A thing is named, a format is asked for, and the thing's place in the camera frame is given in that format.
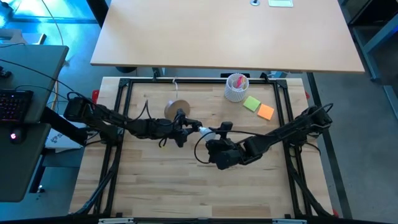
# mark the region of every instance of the wooden tabletop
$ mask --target wooden tabletop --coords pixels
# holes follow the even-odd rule
[[[336,0],[113,0],[92,65],[363,73]]]
[[[119,78],[103,78],[98,103],[113,108]],[[290,100],[294,116],[308,107],[301,79],[288,79]],[[132,89],[129,117],[135,118],[146,99],[154,118],[163,118],[164,107],[175,99],[174,85],[136,83]],[[233,130],[268,133],[279,127],[275,110],[270,121],[258,117],[243,107],[242,102],[229,102],[221,84],[179,84],[180,99],[191,106],[190,118],[204,126],[219,127],[222,121],[232,121]],[[250,85],[251,95],[262,103],[276,108],[273,88],[270,85]],[[126,91],[121,100],[124,108]],[[234,140],[247,135],[231,133]],[[183,148],[173,140],[165,148],[158,141],[140,140],[125,133],[118,180],[113,202],[113,214],[123,212],[125,217],[248,217],[282,218],[293,214],[289,182],[282,144],[275,144],[262,159],[248,166],[234,166],[218,170],[214,164],[204,165],[193,156],[193,147],[200,138],[193,133]],[[202,141],[198,157],[207,160]],[[92,144],[85,149],[70,211],[75,212],[89,199],[98,185],[105,146]],[[331,212],[328,188],[317,150],[305,145],[302,152],[308,188],[324,208]],[[304,211],[302,196],[298,194],[300,208]],[[105,191],[102,206],[106,204]]]

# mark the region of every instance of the wooden table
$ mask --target wooden table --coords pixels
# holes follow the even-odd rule
[[[98,103],[114,107],[119,78],[103,78]],[[294,116],[308,107],[301,79],[287,79]],[[152,117],[163,118],[164,106],[175,99],[172,84],[135,83],[132,88],[129,117],[135,118],[146,99]],[[222,121],[232,121],[234,130],[267,133],[279,127],[275,111],[270,121],[257,117],[242,106],[229,102],[221,84],[179,84],[178,95],[190,103],[192,119],[204,126],[219,127]],[[123,111],[126,92],[123,93]],[[251,85],[247,95],[276,108],[273,87]],[[241,140],[245,134],[228,134]],[[113,201],[113,215],[125,217],[249,217],[282,218],[293,214],[289,182],[282,144],[275,144],[261,160],[248,166],[218,170],[214,164],[204,165],[193,156],[199,133],[188,137],[183,148],[168,141],[159,148],[158,141],[140,140],[128,132],[124,135],[118,180]],[[70,211],[75,212],[89,199],[98,185],[105,146],[92,144],[85,149]],[[198,157],[208,158],[204,141],[198,147]],[[328,188],[317,150],[304,145],[302,160],[308,188],[323,207],[331,212]],[[298,194],[304,211],[301,193]],[[102,207],[106,203],[105,190]]]
[[[338,1],[113,0],[92,65],[363,73]]]

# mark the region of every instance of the orange sticky note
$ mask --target orange sticky note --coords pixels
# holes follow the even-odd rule
[[[272,114],[274,114],[274,109],[263,104],[261,104],[259,112],[257,113],[258,116],[268,120],[271,120]]]

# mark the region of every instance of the keyboard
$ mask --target keyboard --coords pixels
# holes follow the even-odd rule
[[[23,122],[32,97],[30,90],[0,90],[0,121]]]

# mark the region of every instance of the white sticker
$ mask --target white sticker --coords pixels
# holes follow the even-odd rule
[[[293,7],[293,0],[268,0],[271,7]]]

